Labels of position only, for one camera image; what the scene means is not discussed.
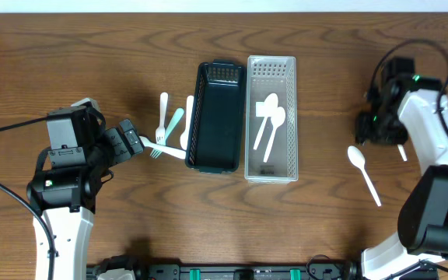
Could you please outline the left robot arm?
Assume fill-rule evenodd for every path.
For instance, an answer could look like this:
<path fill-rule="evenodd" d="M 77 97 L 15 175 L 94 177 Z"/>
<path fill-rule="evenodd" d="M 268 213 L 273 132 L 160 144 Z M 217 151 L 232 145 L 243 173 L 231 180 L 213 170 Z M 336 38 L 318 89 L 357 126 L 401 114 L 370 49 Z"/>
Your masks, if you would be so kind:
<path fill-rule="evenodd" d="M 37 279 L 86 278 L 96 195 L 111 167 L 143 151 L 128 119 L 104 130 L 95 118 L 47 122 L 51 146 L 41 152 L 27 186 L 37 242 Z"/>

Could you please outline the white plastic fork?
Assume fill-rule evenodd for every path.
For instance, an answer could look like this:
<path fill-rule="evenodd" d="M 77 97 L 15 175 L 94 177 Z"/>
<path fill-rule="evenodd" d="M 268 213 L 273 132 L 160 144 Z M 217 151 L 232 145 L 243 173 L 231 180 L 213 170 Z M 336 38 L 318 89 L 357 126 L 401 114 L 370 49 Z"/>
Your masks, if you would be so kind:
<path fill-rule="evenodd" d="M 152 149 L 156 149 L 159 150 L 161 152 L 164 152 L 168 155 L 171 155 L 173 157 L 176 157 L 178 159 L 185 159 L 186 158 L 186 152 L 182 149 L 175 149 L 169 146 L 164 146 L 164 145 L 158 145 L 156 143 L 153 143 L 151 141 L 149 141 L 146 137 L 144 136 L 140 136 L 139 137 L 141 143 L 145 146 L 145 147 L 149 147 Z"/>
<path fill-rule="evenodd" d="M 165 120 L 166 120 L 166 108 L 168 104 L 168 93 L 162 92 L 159 98 L 159 126 L 156 129 L 156 143 L 162 145 L 165 140 Z"/>

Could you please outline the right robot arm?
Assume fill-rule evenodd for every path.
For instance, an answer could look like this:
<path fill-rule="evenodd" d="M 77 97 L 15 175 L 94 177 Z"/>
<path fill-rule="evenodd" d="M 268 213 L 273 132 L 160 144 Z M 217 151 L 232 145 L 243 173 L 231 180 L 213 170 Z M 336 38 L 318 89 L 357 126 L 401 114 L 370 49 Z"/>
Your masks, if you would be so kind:
<path fill-rule="evenodd" d="M 356 141 L 411 141 L 422 176 L 400 211 L 396 233 L 362 252 L 362 276 L 403 279 L 448 260 L 448 97 L 438 79 L 399 74 L 383 79 L 369 101 Z"/>

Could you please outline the teal plastic fork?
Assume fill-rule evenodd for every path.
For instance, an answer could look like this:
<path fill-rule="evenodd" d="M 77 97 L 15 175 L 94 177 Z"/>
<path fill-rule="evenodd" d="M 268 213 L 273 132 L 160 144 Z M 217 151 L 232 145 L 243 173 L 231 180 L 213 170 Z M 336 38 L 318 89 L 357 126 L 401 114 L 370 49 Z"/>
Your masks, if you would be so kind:
<path fill-rule="evenodd" d="M 176 111 L 174 112 L 168 127 L 166 128 L 166 134 L 165 134 L 165 140 L 167 141 L 170 134 L 172 133 L 173 129 L 177 126 L 178 122 L 180 121 L 180 119 L 183 117 L 184 115 L 184 109 L 183 108 L 177 108 Z M 160 156 L 162 152 L 154 149 L 151 153 L 150 156 L 154 159 L 158 158 Z"/>

